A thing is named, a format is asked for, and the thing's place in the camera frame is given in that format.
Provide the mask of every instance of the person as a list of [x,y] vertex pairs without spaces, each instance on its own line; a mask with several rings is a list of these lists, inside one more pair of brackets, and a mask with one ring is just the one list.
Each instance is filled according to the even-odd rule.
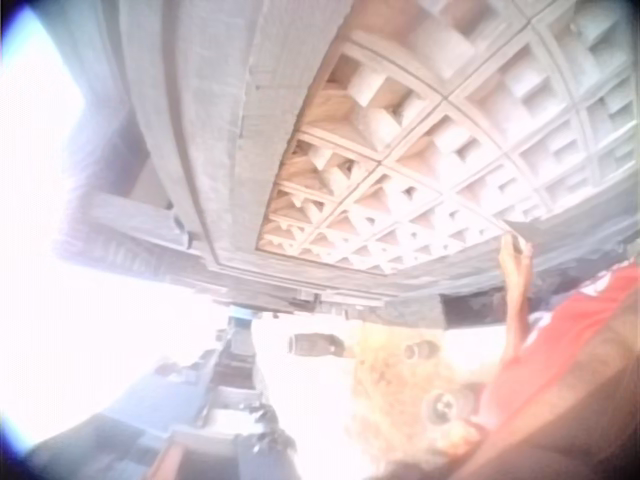
[[[436,448],[448,458],[444,465],[425,471],[398,463],[380,478],[602,478],[603,452],[638,432],[635,262],[582,285],[535,329],[527,300],[531,244],[505,235],[499,263],[506,342],[478,414],[443,429]],[[620,397],[615,412],[612,395]]]

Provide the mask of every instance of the bright sky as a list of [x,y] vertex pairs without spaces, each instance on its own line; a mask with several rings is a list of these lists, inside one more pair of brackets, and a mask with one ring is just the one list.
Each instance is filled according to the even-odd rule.
[[107,406],[159,356],[197,357],[226,314],[187,290],[51,255],[84,99],[30,11],[3,50],[0,408],[27,449]]

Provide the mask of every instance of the hand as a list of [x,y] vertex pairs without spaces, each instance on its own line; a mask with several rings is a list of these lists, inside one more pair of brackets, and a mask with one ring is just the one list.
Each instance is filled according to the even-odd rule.
[[519,304],[527,298],[532,277],[533,247],[522,238],[511,233],[502,236],[500,267],[507,290],[507,303]]

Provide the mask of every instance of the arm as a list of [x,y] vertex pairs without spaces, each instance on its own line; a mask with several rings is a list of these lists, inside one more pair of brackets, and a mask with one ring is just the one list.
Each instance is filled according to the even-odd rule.
[[512,234],[502,237],[499,259],[505,279],[507,340],[501,363],[517,355],[529,335],[527,294],[532,276],[532,253],[531,244],[522,239]]

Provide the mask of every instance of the red shirt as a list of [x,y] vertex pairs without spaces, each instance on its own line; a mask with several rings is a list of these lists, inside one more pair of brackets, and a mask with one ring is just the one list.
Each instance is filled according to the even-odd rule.
[[558,306],[551,321],[532,332],[537,335],[534,341],[525,344],[487,385],[476,421],[494,430],[553,385],[637,288],[638,274],[635,263],[626,262],[598,275]]

